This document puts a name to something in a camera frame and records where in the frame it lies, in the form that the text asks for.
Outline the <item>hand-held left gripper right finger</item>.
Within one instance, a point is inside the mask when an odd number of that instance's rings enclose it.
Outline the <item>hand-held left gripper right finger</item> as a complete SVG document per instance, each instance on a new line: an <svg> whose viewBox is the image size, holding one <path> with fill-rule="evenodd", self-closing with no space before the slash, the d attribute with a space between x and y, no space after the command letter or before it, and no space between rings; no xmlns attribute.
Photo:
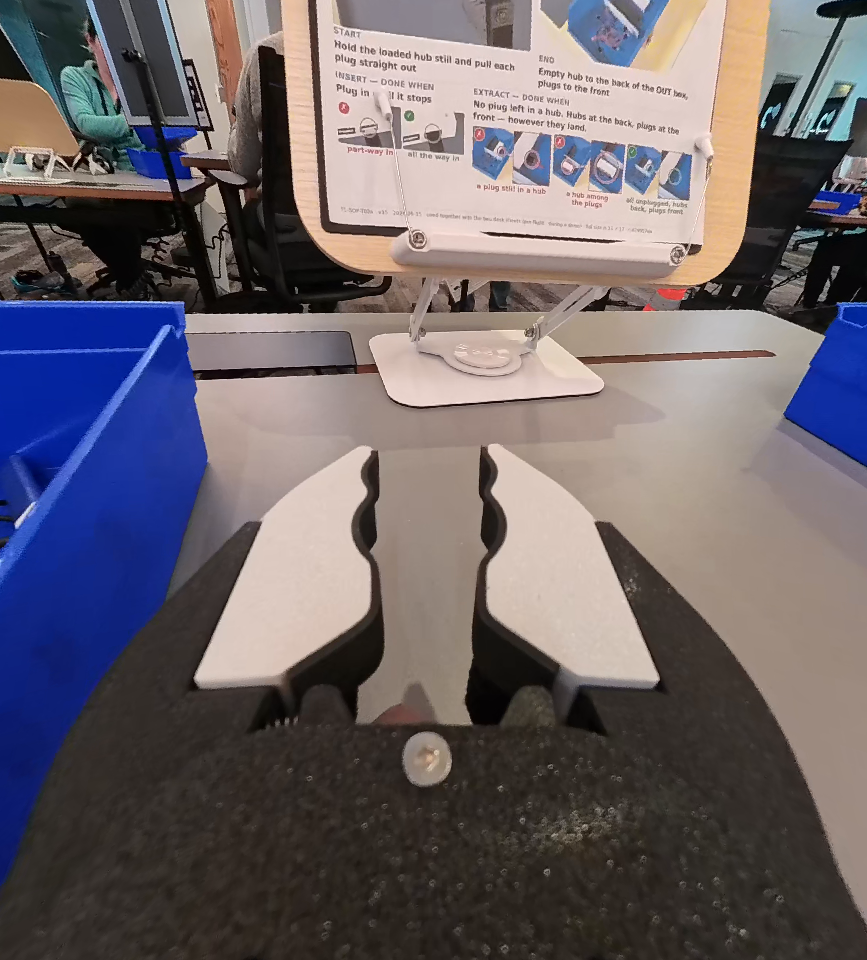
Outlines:
<svg viewBox="0 0 867 960"><path fill-rule="evenodd" d="M555 716L590 690L654 692L661 676L595 517L511 450L480 450L480 537L471 718L497 723L519 690L551 694Z"/></svg>

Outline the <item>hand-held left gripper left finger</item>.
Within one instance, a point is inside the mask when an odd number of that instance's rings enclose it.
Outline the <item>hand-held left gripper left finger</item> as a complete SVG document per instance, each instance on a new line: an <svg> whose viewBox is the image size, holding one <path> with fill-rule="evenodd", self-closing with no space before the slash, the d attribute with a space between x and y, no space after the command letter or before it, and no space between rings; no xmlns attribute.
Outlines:
<svg viewBox="0 0 867 960"><path fill-rule="evenodd" d="M329 686L356 712L385 649L379 494L379 454L360 446L263 516L194 674L199 690L273 689L296 713Z"/></svg>

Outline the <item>blue plastic bin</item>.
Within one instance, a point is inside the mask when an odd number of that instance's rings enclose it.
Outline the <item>blue plastic bin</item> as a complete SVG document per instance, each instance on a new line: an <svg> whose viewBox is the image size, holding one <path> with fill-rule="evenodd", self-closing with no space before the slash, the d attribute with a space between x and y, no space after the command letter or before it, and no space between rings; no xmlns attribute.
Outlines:
<svg viewBox="0 0 867 960"><path fill-rule="evenodd" d="M867 304L838 307L785 418L867 468Z"/></svg>
<svg viewBox="0 0 867 960"><path fill-rule="evenodd" d="M0 301L0 887L89 695L164 602L208 463L178 303ZM0 488L0 501L6 501Z"/></svg>

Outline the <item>dark usb adapter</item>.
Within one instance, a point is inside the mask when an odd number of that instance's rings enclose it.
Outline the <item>dark usb adapter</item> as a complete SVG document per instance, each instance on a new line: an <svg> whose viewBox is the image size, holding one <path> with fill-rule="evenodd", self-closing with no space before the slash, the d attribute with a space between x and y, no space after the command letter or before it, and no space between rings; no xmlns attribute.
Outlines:
<svg viewBox="0 0 867 960"><path fill-rule="evenodd" d="M44 487L28 460L13 453L0 467L0 489L14 518L14 528L18 530L42 498Z"/></svg>

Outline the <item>black office chair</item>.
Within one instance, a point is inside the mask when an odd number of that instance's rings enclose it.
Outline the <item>black office chair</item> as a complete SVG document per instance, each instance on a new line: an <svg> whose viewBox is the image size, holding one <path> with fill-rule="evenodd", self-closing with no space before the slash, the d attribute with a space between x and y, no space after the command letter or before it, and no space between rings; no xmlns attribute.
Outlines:
<svg viewBox="0 0 867 960"><path fill-rule="evenodd" d="M286 61L266 46L259 48L261 105L262 180L260 188L264 244L248 237L245 206L257 190L230 170L213 171L227 214L241 290L226 294L207 307L210 313L333 313L341 303L380 296L392 286L390 277L378 278L348 270L331 259L308 234L295 215L279 214L276 183L273 181L274 133L276 126L289 123ZM295 196L294 176L292 176Z"/></svg>

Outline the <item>black tripod pole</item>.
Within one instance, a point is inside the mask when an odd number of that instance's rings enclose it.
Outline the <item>black tripod pole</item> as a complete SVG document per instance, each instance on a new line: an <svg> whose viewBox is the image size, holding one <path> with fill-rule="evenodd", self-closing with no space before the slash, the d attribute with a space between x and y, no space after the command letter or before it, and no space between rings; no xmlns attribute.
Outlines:
<svg viewBox="0 0 867 960"><path fill-rule="evenodd" d="M147 64L143 55L136 50L123 48L121 50L121 56L125 63L132 65L136 70L139 87L151 125L154 129L157 148L163 161L163 168L170 187L173 203L183 225L183 235L187 250L192 259L194 274L204 306L212 306L218 299L217 285L208 260L207 247L204 242L200 220L198 219L197 208L189 203L187 195L181 193L179 189L175 166L171 160L170 151L163 133L164 116L152 81L150 66Z"/></svg>

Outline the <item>small blue bin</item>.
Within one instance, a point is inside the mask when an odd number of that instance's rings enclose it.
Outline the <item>small blue bin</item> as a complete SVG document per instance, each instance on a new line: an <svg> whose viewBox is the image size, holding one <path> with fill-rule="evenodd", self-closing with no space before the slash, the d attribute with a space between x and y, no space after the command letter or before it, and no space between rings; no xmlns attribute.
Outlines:
<svg viewBox="0 0 867 960"><path fill-rule="evenodd" d="M141 126L136 127L134 133L139 139L141 147L128 148L127 154L136 173L148 179L166 180L168 174L157 139L156 129L153 126ZM187 153L184 149L185 144L194 139L198 133L199 131L195 127L162 127L166 152L168 153L174 175L178 181L190 181L193 179L191 169L184 166L181 157Z"/></svg>

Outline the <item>wooden edged background table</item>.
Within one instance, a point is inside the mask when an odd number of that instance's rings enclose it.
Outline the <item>wooden edged background table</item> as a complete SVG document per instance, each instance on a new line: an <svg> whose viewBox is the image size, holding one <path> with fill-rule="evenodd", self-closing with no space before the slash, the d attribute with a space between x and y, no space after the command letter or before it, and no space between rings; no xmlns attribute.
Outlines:
<svg viewBox="0 0 867 960"><path fill-rule="evenodd" d="M173 210L187 249L192 257L193 274L196 277L203 301L213 304L218 298L214 271L211 267L207 246L198 218L198 208L206 199L208 181L202 176L178 182L174 192L168 181L151 179L139 174L116 173L93 176L69 174L60 179L47 179L43 175L5 174L0 164L0 196L51 198L86 202L145 203L166 206ZM83 220L103 222L105 226L134 225L136 217L131 210L121 208L97 208L94 206L69 209L59 206L17 205L15 202L0 205L0 224L61 225Z"/></svg>

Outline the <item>wooden document stand white base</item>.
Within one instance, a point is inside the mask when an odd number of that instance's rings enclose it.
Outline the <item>wooden document stand white base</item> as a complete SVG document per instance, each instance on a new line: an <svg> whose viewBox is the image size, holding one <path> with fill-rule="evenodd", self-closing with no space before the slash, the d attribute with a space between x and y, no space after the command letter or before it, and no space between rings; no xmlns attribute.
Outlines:
<svg viewBox="0 0 867 960"><path fill-rule="evenodd" d="M483 232L331 233L320 203L319 110L309 2L283 2L296 202L320 249L357 273L423 284L406 332L369 349L389 398L417 409L592 397L604 381L553 339L613 287L691 287L738 251L748 216L769 2L726 2L700 246Z"/></svg>

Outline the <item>printed instruction sheet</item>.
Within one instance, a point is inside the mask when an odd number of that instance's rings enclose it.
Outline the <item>printed instruction sheet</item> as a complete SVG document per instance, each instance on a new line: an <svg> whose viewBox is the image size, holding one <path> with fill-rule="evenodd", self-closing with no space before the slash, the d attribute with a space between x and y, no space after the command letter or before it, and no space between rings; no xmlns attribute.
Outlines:
<svg viewBox="0 0 867 960"><path fill-rule="evenodd" d="M727 2L307 6L325 231L703 244Z"/></svg>

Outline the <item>dark monitor screen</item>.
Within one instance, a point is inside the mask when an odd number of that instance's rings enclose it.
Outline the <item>dark monitor screen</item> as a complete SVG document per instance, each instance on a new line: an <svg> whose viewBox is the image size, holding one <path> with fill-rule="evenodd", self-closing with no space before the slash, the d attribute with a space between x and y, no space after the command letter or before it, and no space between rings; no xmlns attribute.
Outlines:
<svg viewBox="0 0 867 960"><path fill-rule="evenodd" d="M196 128L176 27L166 1L89 1L128 124Z"/></svg>

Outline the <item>small wooden document stand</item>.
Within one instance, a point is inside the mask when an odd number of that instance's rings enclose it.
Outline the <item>small wooden document stand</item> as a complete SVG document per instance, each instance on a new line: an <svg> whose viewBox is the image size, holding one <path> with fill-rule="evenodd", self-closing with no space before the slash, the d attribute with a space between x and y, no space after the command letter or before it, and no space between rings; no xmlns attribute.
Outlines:
<svg viewBox="0 0 867 960"><path fill-rule="evenodd" d="M31 81L0 78L2 177L51 181L56 169L73 174L78 139L51 95Z"/></svg>

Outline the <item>black floor lamp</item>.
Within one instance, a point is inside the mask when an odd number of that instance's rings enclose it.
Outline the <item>black floor lamp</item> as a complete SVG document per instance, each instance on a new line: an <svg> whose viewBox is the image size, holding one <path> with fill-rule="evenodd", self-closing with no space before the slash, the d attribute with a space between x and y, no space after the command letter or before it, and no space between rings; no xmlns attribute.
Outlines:
<svg viewBox="0 0 867 960"><path fill-rule="evenodd" d="M789 132L802 139L840 139L860 96L867 58L867 1L822 2L816 15L832 27Z"/></svg>

